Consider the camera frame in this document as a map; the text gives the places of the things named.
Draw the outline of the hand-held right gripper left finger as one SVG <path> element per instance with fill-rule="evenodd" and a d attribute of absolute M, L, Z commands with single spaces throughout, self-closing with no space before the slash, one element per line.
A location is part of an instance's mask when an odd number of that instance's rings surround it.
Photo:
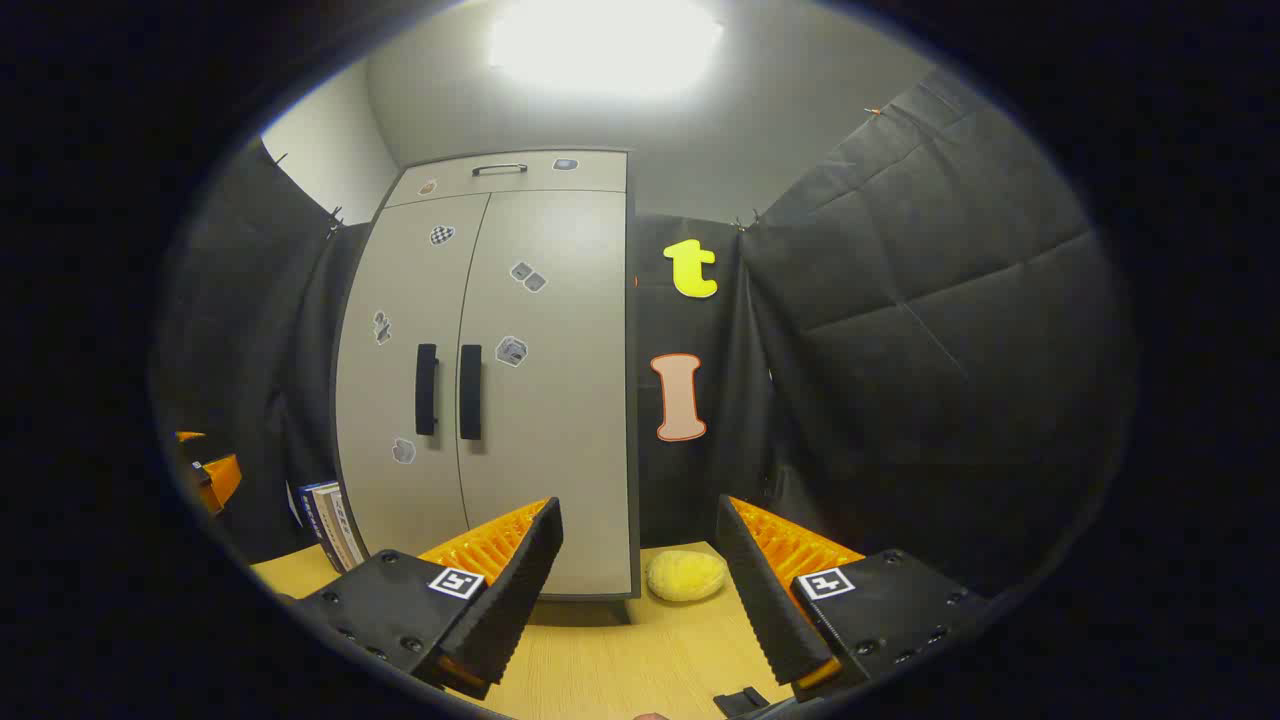
<path fill-rule="evenodd" d="M 422 683 L 484 700 L 561 551 L 559 505 L 527 503 L 420 555 L 378 551 L 294 606 Z"/>

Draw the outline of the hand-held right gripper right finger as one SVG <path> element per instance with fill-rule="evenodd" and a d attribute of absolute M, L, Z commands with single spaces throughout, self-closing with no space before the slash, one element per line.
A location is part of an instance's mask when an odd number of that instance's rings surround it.
<path fill-rule="evenodd" d="M 899 675 L 968 638 L 989 607 L 902 550 L 864 555 L 727 495 L 716 547 L 774 679 L 799 701 Z"/>

